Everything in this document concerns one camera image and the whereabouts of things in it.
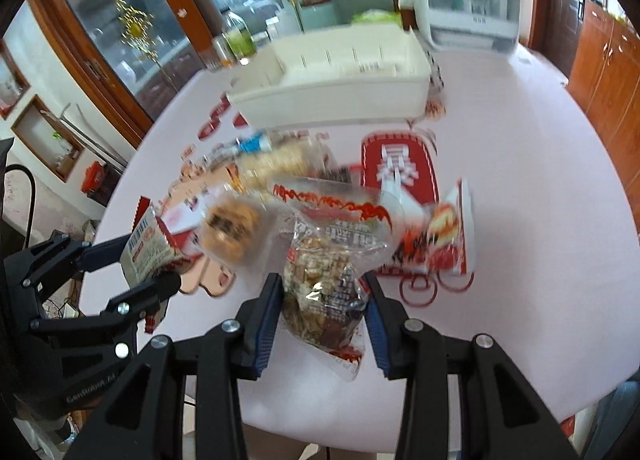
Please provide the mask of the small red white snack packet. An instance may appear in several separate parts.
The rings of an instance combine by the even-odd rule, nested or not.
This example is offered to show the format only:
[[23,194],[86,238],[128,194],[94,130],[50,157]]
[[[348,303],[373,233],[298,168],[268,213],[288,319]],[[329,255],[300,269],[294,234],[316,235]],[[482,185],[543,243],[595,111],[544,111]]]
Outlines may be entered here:
[[178,274],[187,272],[195,262],[194,256],[186,250],[190,238],[190,229],[173,232],[154,203],[141,197],[132,232],[119,260],[128,286],[137,287],[162,270]]

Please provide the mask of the mixed nut snack bag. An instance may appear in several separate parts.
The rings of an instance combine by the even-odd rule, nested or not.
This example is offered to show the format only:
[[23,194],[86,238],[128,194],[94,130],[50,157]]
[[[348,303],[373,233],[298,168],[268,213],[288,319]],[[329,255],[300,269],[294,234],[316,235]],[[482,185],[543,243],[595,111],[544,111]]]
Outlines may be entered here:
[[405,232],[404,209],[389,192],[321,178],[278,177],[270,192],[293,217],[284,324],[350,382],[366,350],[361,326],[370,290],[362,276],[390,261]]

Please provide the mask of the fried golden snack bag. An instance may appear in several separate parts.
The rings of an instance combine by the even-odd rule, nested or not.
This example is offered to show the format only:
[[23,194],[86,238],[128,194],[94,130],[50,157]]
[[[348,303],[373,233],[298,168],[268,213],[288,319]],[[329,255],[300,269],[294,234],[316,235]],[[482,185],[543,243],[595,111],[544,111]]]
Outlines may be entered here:
[[205,200],[195,243],[209,258],[235,272],[258,268],[268,255],[277,220],[278,211],[271,202],[219,189]]

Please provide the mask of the red white bread snack packet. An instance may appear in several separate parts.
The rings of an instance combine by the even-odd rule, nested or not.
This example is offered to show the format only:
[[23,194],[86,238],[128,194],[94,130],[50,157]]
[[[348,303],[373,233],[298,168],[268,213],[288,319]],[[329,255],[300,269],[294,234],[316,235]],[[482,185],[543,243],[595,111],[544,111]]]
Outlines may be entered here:
[[459,178],[442,200],[424,206],[404,196],[405,233],[392,264],[420,274],[466,276],[475,272],[475,224],[468,181]]

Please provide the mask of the crispy rice snack bag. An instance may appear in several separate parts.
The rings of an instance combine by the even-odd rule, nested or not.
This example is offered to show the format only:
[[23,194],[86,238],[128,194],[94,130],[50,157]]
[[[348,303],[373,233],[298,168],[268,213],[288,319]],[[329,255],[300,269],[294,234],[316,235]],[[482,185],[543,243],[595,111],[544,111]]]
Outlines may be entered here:
[[282,176],[320,177],[333,157],[329,148],[311,136],[285,137],[276,142],[262,136],[256,151],[243,151],[226,165],[238,191],[265,190]]

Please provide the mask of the blue candy wrapper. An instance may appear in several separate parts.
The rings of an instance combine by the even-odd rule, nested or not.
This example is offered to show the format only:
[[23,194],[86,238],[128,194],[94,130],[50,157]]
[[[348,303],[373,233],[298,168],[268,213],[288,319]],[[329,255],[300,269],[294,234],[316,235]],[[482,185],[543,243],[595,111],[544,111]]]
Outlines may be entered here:
[[239,150],[243,154],[257,154],[258,152],[271,151],[271,138],[266,133],[258,133],[252,137],[241,139],[238,142]]

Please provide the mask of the green label glass bottle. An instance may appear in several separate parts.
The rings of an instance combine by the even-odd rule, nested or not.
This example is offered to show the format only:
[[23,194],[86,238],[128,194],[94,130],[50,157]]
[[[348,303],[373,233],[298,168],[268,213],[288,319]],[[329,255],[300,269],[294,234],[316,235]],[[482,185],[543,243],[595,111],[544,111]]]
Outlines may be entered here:
[[246,22],[228,8],[222,11],[222,36],[237,61],[249,60],[257,52]]

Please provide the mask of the white plastic storage bin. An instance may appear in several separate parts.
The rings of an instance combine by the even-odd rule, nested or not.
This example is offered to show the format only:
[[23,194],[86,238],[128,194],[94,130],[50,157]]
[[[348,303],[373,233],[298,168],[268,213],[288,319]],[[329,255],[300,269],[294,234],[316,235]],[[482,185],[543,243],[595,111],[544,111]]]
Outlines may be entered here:
[[278,38],[239,68],[227,97],[252,128],[381,123],[424,113],[432,63],[396,24]]

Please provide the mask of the teal ceramic jar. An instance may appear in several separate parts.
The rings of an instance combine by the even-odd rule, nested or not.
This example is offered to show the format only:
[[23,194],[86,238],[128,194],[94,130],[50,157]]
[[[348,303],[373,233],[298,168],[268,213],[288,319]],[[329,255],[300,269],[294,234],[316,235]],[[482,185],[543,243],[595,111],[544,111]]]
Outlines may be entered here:
[[332,28],[340,23],[333,0],[306,0],[296,5],[296,12],[302,32]]

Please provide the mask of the green tissue pack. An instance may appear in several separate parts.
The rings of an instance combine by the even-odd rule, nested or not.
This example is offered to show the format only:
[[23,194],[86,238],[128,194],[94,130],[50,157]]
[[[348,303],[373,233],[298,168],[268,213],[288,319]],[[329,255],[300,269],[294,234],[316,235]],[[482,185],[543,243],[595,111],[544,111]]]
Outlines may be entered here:
[[389,12],[382,9],[369,9],[352,16],[351,24],[396,24],[402,29],[402,19],[399,12]]

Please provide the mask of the wooden cabinet with shelves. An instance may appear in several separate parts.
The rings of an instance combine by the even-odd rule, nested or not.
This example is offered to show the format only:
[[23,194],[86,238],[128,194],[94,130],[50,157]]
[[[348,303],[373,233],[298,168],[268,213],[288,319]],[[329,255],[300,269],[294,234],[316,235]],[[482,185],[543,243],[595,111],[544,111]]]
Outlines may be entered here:
[[566,87],[596,131],[639,217],[639,33],[600,4],[582,6]]

